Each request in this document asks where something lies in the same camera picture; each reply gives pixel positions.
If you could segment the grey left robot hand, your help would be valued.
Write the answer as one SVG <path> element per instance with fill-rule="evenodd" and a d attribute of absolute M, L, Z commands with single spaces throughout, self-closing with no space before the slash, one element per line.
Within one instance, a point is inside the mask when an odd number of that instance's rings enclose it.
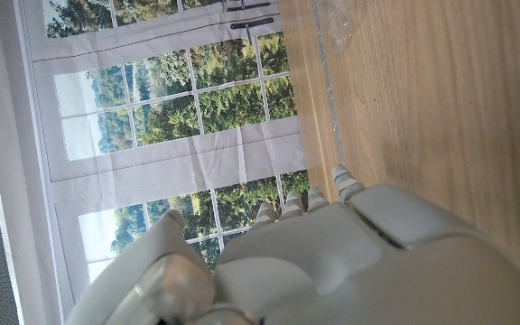
<path fill-rule="evenodd" d="M 269 204 L 214 269 L 168 211 L 85 291 L 70 324 L 520 324 L 520 272 L 480 231 L 391 185 L 334 167 Z"/>

